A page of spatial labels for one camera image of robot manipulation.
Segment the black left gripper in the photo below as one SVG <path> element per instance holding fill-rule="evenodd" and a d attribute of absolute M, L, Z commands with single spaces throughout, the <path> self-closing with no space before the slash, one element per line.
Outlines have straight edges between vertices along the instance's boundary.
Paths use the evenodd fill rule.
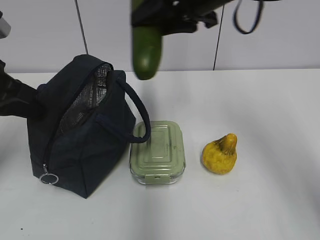
<path fill-rule="evenodd" d="M 37 96 L 46 87 L 37 89 L 13 78 L 5 72 L 6 63 L 0 62 L 0 115 L 20 118 L 44 118 L 48 111 Z"/>

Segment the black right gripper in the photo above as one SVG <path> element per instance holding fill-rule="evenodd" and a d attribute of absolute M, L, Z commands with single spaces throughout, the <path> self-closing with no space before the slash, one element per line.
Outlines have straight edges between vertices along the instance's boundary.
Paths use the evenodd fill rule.
<path fill-rule="evenodd" d="M 218 24 L 216 0 L 144 0 L 131 12 L 132 27 L 155 27 L 162 35 L 194 33 L 198 23 Z"/>

